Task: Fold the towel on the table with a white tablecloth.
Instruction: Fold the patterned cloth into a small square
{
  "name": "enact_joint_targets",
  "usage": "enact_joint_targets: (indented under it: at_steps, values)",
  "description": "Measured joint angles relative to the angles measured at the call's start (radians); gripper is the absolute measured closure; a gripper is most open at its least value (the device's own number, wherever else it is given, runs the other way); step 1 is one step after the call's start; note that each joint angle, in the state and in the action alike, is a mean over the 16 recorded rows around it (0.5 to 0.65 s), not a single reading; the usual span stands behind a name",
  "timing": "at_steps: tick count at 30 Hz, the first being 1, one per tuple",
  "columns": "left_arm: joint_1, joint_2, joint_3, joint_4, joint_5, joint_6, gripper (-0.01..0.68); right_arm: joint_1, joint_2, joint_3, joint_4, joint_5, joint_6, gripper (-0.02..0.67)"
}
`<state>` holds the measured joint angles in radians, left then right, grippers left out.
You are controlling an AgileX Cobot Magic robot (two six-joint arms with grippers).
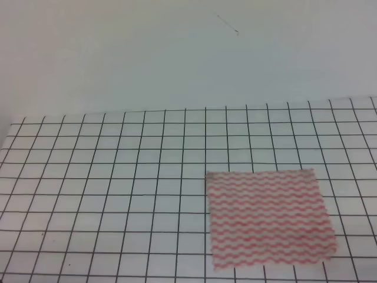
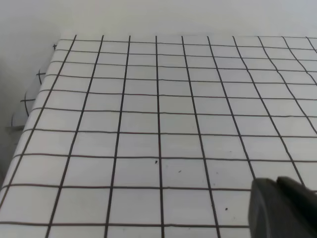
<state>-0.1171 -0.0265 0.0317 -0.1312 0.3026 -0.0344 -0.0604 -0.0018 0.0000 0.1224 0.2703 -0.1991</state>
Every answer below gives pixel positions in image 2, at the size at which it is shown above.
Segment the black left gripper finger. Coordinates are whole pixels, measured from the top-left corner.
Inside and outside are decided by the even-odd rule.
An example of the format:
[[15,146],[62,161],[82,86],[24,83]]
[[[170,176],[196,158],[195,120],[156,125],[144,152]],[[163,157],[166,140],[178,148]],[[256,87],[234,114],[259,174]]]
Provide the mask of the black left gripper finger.
[[317,195],[289,177],[257,178],[248,222],[252,238],[315,238]]

